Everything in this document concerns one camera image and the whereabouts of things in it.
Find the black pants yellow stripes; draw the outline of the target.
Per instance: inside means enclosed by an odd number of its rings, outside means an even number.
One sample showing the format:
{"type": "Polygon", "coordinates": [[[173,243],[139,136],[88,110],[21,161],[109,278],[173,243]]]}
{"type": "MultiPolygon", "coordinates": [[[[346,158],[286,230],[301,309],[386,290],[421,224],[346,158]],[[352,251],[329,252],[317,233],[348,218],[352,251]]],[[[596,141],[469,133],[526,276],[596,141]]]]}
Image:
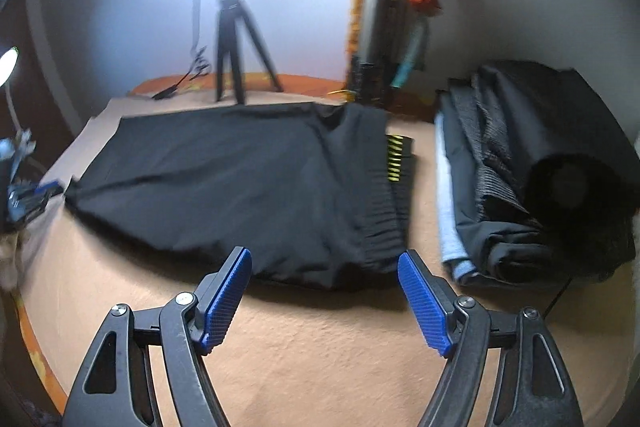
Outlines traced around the black pants yellow stripes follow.
{"type": "Polygon", "coordinates": [[[381,109],[307,102],[125,118],[65,202],[178,263],[243,246],[258,280],[360,291],[395,282],[411,189],[381,109]]]}

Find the black mini tripod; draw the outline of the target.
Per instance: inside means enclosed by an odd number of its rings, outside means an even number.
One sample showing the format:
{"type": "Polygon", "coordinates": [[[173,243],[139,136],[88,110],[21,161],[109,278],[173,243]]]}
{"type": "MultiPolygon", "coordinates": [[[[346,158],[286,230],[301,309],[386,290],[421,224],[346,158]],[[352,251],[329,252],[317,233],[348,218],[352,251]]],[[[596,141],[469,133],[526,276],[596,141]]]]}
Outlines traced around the black mini tripod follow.
{"type": "Polygon", "coordinates": [[[254,17],[243,0],[219,0],[217,52],[216,52],[216,101],[220,102],[224,95],[224,60],[228,58],[231,66],[231,80],[235,101],[245,104],[244,74],[241,63],[241,47],[239,39],[239,23],[243,23],[250,41],[253,43],[271,82],[273,90],[283,92],[276,68],[270,53],[258,31],[254,17]]]}

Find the silver folded tripod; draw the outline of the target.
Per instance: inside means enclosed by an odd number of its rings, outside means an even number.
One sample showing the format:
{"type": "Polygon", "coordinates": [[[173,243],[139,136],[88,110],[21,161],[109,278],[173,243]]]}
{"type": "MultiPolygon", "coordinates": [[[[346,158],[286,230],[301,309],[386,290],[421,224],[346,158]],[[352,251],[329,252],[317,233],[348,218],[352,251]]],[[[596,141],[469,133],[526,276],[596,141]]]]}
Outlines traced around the silver folded tripod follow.
{"type": "Polygon", "coordinates": [[[388,45],[389,15],[390,0],[352,0],[344,88],[363,105],[382,107],[386,102],[388,58],[384,48],[388,45]]]}

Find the stack of folded dark clothes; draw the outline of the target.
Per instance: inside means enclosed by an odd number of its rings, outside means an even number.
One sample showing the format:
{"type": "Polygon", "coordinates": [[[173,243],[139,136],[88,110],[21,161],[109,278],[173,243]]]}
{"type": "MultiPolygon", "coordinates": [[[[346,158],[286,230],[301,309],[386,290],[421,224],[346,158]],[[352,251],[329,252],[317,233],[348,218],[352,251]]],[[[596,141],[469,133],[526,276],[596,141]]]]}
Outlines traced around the stack of folded dark clothes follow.
{"type": "Polygon", "coordinates": [[[573,69],[499,61],[439,95],[442,264],[462,286],[603,281],[634,259],[639,158],[573,69]]]}

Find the white desk lamp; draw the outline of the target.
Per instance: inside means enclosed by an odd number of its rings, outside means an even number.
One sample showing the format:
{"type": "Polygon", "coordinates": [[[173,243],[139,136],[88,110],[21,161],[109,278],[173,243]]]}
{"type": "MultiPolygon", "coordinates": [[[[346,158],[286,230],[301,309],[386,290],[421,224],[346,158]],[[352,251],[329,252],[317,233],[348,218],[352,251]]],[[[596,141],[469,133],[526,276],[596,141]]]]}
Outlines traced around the white desk lamp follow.
{"type": "Polygon", "coordinates": [[[18,58],[20,57],[20,50],[17,46],[9,46],[5,51],[1,52],[0,57],[0,78],[1,78],[1,87],[4,89],[4,93],[6,94],[6,105],[9,109],[10,118],[12,120],[12,124],[17,132],[22,132],[23,128],[21,126],[20,120],[17,117],[17,113],[15,110],[11,89],[9,85],[10,78],[14,73],[14,69],[16,67],[18,58]]]}

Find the orange patterned bedsheet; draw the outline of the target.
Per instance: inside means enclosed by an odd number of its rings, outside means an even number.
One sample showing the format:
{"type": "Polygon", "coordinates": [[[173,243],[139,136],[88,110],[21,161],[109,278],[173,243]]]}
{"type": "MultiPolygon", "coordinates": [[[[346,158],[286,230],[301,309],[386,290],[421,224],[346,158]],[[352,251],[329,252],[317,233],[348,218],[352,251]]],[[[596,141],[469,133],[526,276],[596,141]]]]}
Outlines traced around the orange patterned bedsheet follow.
{"type": "MultiPolygon", "coordinates": [[[[355,95],[344,89],[341,81],[288,74],[280,74],[279,79],[286,93],[326,98],[335,102],[355,101],[355,95]]],[[[214,74],[188,77],[186,80],[182,80],[180,75],[175,75],[146,80],[129,91],[128,95],[152,96],[178,81],[180,81],[178,94],[188,91],[216,91],[214,74]]],[[[244,86],[247,91],[271,90],[271,83],[265,72],[248,72],[244,77],[244,86]]],[[[388,113],[407,119],[433,121],[437,112],[437,102],[434,95],[422,96],[400,91],[392,95],[386,110],[388,113]]]]}

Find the blue clutter items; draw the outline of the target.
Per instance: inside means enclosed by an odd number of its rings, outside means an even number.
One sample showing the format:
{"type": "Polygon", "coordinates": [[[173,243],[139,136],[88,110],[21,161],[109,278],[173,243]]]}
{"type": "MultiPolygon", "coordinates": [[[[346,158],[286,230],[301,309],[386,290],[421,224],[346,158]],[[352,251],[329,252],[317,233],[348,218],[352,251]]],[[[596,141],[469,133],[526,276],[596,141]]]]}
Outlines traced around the blue clutter items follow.
{"type": "Polygon", "coordinates": [[[51,198],[64,192],[58,181],[20,181],[17,171],[35,150],[32,132],[20,131],[1,140],[1,233],[20,231],[46,210],[51,198]]]}

